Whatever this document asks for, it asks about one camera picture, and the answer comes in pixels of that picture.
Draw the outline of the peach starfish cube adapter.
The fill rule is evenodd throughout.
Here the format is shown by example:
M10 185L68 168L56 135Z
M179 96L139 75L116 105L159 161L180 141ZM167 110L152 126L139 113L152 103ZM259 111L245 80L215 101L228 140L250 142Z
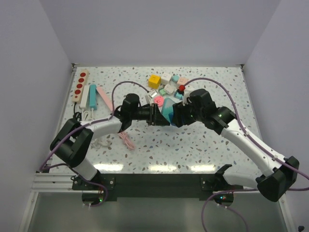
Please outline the peach starfish cube adapter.
M180 77L177 81L177 84L180 86L180 85L185 85L187 82L189 81L188 78L185 78L185 77Z

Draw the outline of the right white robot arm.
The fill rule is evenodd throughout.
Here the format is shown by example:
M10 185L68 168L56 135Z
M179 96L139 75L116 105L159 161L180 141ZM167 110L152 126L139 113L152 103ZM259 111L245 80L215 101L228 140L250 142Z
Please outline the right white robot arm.
M268 200L277 202L281 196L295 183L299 161L272 150L253 133L239 124L234 112L227 107L209 107L195 104L184 105L182 102L172 106L172 123L177 127L201 122L210 130L223 136L237 146L261 171L262 175L254 177L233 171L222 173L215 178L217 188L227 189L231 185L241 185L258 189Z

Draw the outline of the white pink power strip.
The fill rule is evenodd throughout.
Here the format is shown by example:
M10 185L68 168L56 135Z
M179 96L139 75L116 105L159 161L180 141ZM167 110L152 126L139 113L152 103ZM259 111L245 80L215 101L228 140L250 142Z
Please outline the white pink power strip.
M100 86L97 86L96 90L97 90L98 94L101 96L101 98L103 99L103 101L105 102L105 104L107 105L107 107L109 108L109 110L111 112L113 112L112 101L109 98L109 96L107 95L107 93Z

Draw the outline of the white green cube adapter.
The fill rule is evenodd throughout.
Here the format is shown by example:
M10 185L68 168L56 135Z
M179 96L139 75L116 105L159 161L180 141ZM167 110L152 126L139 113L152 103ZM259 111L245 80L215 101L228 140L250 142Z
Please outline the white green cube adapter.
M161 96L166 96L166 95L167 95L167 92L164 90L163 87L160 88L160 89L158 90L158 93L159 93Z

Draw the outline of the teal cube plug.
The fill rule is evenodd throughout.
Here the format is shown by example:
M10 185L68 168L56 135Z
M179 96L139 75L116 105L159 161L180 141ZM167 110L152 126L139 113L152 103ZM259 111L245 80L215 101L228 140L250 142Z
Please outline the teal cube plug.
M180 79L180 77L178 75L173 75L172 78L171 78L172 82L174 82L174 83L178 83L179 79Z

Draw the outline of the yellow cube plug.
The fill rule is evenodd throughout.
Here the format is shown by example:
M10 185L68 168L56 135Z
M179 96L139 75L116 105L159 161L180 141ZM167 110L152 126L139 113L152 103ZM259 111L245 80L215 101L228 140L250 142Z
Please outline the yellow cube plug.
M161 84L161 77L152 74L148 80L148 87L151 89L158 89Z

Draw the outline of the dark blue cube adapter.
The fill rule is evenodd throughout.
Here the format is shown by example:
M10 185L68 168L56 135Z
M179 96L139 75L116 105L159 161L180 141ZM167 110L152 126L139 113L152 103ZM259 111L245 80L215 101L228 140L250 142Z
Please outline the dark blue cube adapter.
M178 128L182 126L191 125L195 122L195 120L192 117L185 117L183 115L176 115L173 113L169 113L169 119L171 125L176 126Z

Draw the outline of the beige red power strip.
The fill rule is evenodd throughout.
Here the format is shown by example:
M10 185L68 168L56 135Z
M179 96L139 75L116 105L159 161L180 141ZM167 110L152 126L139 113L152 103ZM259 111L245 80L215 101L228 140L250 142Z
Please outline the beige red power strip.
M72 101L74 103L80 103L83 95L84 87L88 81L89 71L88 69L82 69L77 75L77 83L74 84Z

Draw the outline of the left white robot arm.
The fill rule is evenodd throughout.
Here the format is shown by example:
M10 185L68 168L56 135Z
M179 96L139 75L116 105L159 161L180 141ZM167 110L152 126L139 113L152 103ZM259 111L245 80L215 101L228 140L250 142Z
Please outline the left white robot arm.
M170 125L157 104L142 106L139 96L131 93L109 119L83 123L69 119L52 141L50 150L83 178L83 184L88 189L96 189L103 181L99 170L86 158L91 141L108 134L123 132L131 126L133 120L144 120L150 126Z

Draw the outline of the pink cube adapter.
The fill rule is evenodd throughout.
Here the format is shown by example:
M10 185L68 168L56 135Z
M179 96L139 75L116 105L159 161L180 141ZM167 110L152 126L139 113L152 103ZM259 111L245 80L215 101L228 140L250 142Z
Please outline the pink cube adapter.
M164 97L162 97L162 96L156 96L156 97L153 99L154 103L157 104L158 107L162 107L162 106L163 106L164 100L165 100L165 99L164 99Z

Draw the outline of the teal power strip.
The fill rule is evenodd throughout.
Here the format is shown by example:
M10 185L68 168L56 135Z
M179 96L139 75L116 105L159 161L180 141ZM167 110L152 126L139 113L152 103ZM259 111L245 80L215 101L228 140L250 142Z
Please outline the teal power strip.
M164 98L164 103L161 109L161 114L169 123L171 123L171 119L169 115L171 114L171 116L173 116L173 105L175 103L176 102L174 102L170 98Z
M97 110L97 86L95 84L89 86L89 107Z

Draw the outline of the white square plug adapter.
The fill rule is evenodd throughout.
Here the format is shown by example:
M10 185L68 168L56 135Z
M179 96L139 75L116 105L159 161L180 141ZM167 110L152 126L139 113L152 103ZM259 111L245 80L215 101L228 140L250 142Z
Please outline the white square plug adapter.
M167 94L172 95L176 91L176 87L171 84L167 84L164 86L164 91Z

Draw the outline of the white cartoon cube adapter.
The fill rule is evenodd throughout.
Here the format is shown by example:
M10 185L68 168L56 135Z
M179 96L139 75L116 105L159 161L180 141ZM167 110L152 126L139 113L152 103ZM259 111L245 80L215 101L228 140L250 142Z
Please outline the white cartoon cube adapter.
M172 75L170 73L163 73L161 75L161 84L162 85L167 85L170 83L170 80L172 78Z

